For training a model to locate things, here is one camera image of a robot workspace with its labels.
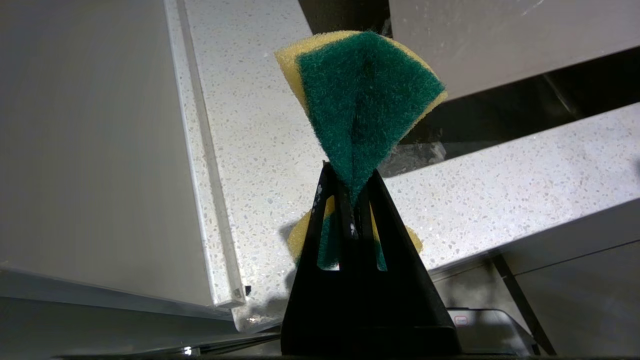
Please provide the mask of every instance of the kitchen countertop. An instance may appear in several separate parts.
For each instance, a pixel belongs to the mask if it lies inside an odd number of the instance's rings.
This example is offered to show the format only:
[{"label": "kitchen countertop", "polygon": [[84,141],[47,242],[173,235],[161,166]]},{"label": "kitchen countertop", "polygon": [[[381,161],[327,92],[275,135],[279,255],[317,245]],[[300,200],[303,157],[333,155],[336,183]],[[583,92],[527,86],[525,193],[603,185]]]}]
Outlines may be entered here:
[{"label": "kitchen countertop", "polygon": [[[284,315],[285,238],[326,159],[273,56],[311,32],[296,0],[165,4],[214,303],[259,331]],[[639,198],[640,104],[385,182],[437,268]]]}]

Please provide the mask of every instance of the green scouring pad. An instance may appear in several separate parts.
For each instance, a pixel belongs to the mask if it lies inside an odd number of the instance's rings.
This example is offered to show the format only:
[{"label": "green scouring pad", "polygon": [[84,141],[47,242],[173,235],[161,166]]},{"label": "green scouring pad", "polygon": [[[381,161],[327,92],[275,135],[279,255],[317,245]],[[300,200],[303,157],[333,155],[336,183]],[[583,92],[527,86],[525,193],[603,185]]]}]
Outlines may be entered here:
[{"label": "green scouring pad", "polygon": [[[311,211],[308,211],[300,221],[291,229],[289,237],[287,239],[287,246],[291,257],[297,263],[300,260],[300,254],[302,254],[302,247],[305,244],[305,237],[307,236],[307,229],[309,227],[309,220],[311,219]],[[376,261],[380,270],[386,270],[387,264],[385,258],[382,255],[382,247],[380,246],[380,236],[378,235],[378,227],[376,226],[376,220],[373,217],[373,211],[371,212],[371,222],[373,226],[373,238],[376,242]],[[338,238],[337,219],[335,216],[335,200],[333,196],[329,197],[324,207],[324,220],[322,225],[320,248],[318,249],[317,264],[320,268],[329,270],[338,265],[339,261],[339,246],[340,244],[336,240]],[[409,227],[406,228],[409,238],[415,246],[415,250],[420,252],[422,250],[422,243],[418,236]]]},{"label": "green scouring pad", "polygon": [[447,96],[416,54],[371,32],[318,34],[276,58],[353,204],[391,148]]}]

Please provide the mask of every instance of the yellow foam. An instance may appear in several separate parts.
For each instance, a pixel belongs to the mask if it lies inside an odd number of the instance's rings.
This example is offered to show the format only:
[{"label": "yellow foam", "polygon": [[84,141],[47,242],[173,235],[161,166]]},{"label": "yellow foam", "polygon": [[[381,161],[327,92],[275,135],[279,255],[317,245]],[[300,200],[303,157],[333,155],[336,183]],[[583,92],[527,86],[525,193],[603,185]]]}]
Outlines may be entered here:
[{"label": "yellow foam", "polygon": [[307,98],[305,97],[305,91],[302,87],[300,66],[296,59],[298,59],[300,55],[319,49],[330,42],[342,40],[357,33],[359,33],[359,31],[335,31],[333,33],[316,34],[276,51],[276,60],[278,60],[278,64],[280,64],[284,78],[289,83],[289,87],[291,87],[293,94],[298,98],[307,115],[309,114]]},{"label": "yellow foam", "polygon": [[[335,200],[333,196],[326,200],[326,205],[324,207],[324,217],[326,219],[335,211]],[[298,223],[291,229],[291,233],[289,233],[289,238],[287,239],[287,244],[289,246],[289,254],[293,259],[298,259],[300,254],[302,254],[302,247],[305,244],[305,237],[307,236],[307,229],[309,227],[309,219],[311,219],[311,211],[308,211],[302,218],[298,221]],[[375,241],[380,242],[380,236],[378,235],[378,227],[376,226],[376,219],[373,218],[373,210],[371,210],[371,225],[373,226],[373,238]],[[406,227],[406,232],[409,234],[411,238],[411,242],[415,249],[418,251],[422,251],[422,242],[418,238],[418,235],[408,226]]]}]

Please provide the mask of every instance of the sponge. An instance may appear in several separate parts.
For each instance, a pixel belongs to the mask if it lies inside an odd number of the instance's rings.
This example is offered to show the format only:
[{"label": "sponge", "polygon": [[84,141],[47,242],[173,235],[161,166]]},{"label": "sponge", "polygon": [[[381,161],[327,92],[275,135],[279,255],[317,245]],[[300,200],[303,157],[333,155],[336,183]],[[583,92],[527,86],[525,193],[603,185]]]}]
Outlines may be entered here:
[{"label": "sponge", "polygon": [[[320,235],[320,248],[318,249],[318,262],[317,265],[324,270],[330,270],[338,265],[339,260],[339,244],[338,244],[338,226],[335,219],[335,200],[333,196],[326,200],[324,206],[324,219],[322,225],[322,232]],[[308,211],[300,221],[291,229],[287,244],[289,246],[289,254],[296,263],[300,259],[302,254],[302,247],[305,244],[305,237],[307,235],[307,228],[309,227],[309,219],[311,218],[311,211]],[[373,239],[376,242],[376,258],[378,262],[378,268],[386,271],[387,264],[385,258],[382,255],[382,248],[380,245],[380,236],[378,235],[378,228],[376,227],[376,221],[373,217],[373,211],[371,211],[371,225],[373,227]],[[418,236],[409,227],[406,227],[406,231],[411,238],[413,246],[419,253],[422,251],[422,242],[418,239]]]},{"label": "sponge", "polygon": [[415,53],[371,32],[318,34],[276,59],[352,204],[391,148],[447,96]]}]

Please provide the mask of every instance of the white speck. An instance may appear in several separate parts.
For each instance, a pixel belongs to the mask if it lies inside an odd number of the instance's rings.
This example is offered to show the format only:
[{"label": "white speck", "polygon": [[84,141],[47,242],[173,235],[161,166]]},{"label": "white speck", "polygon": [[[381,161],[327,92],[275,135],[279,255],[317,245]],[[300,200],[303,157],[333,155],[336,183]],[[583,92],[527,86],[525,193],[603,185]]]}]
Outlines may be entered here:
[{"label": "white speck", "polygon": [[532,6],[532,7],[528,8],[528,9],[526,9],[526,10],[524,11],[524,13],[522,13],[522,15],[521,15],[521,16],[527,15],[527,13],[528,13],[529,11],[531,11],[531,10],[533,10],[533,9],[537,8],[538,6],[540,6],[540,4],[541,4],[541,3],[544,3],[544,2],[545,2],[545,0],[540,0],[540,1],[538,1],[538,3],[536,3],[534,6]]}]

